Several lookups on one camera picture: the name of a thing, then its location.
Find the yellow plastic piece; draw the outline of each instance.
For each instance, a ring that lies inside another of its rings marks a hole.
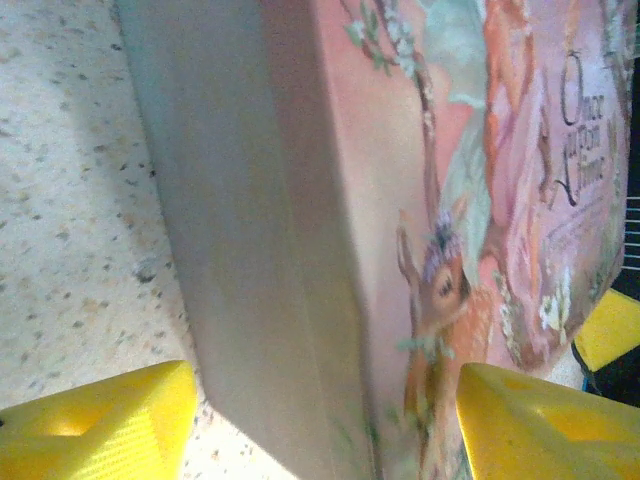
[[[0,480],[174,480],[196,410],[171,361],[0,411]]]
[[[595,372],[640,345],[640,302],[609,290],[575,338],[576,348]]]
[[[456,402],[476,480],[640,478],[640,409],[475,363]]]

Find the floor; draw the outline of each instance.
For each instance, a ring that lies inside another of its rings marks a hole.
[[[112,1],[0,15],[0,409],[197,365]],[[552,379],[580,386],[570,354]],[[199,394],[184,479],[293,478]]]

